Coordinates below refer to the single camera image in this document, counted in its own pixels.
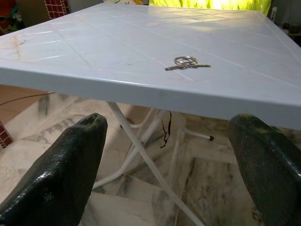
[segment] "white plastic table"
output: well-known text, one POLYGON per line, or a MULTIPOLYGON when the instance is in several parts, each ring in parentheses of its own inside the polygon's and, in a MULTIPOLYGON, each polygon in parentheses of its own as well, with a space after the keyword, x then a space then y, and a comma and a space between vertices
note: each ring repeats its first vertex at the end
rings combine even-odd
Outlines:
POLYGON ((301 129, 301 49, 256 11, 100 4, 0 37, 0 84, 107 101, 136 148, 95 186, 139 152, 200 226, 141 144, 166 110, 227 120, 251 113, 301 129), (212 67, 165 71, 179 56, 212 67), (162 110, 138 139, 115 102, 162 110))

